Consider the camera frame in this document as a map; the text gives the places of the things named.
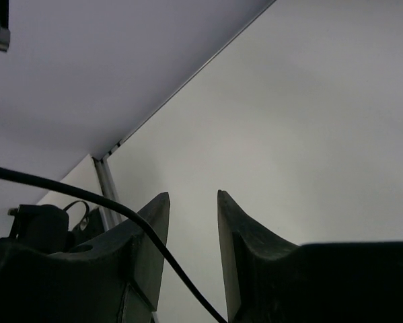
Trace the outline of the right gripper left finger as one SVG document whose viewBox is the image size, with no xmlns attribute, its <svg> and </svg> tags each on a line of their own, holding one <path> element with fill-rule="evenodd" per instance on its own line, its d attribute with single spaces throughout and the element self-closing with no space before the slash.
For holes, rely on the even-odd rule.
<svg viewBox="0 0 403 323">
<path fill-rule="evenodd" d="M 0 322 L 151 322 L 164 257 L 126 220 L 68 252 L 0 244 Z"/>
</svg>

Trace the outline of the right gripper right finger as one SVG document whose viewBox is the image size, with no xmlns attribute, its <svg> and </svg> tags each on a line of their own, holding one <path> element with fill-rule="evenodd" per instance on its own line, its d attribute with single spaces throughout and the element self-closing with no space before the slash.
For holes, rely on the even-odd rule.
<svg viewBox="0 0 403 323">
<path fill-rule="evenodd" d="M 298 246 L 217 193 L 230 322 L 403 322 L 403 242 Z"/>
</svg>

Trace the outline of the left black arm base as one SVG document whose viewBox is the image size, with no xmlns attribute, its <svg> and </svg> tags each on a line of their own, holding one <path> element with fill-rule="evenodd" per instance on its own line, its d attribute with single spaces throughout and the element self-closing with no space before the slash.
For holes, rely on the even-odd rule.
<svg viewBox="0 0 403 323">
<path fill-rule="evenodd" d="M 68 210 L 81 203 L 85 212 L 73 229 L 69 228 Z M 16 243 L 31 249 L 53 254 L 68 252 L 105 232 L 98 208 L 91 209 L 83 200 L 73 201 L 64 208 L 55 205 L 20 205 L 10 209 L 13 224 L 2 243 Z"/>
</svg>

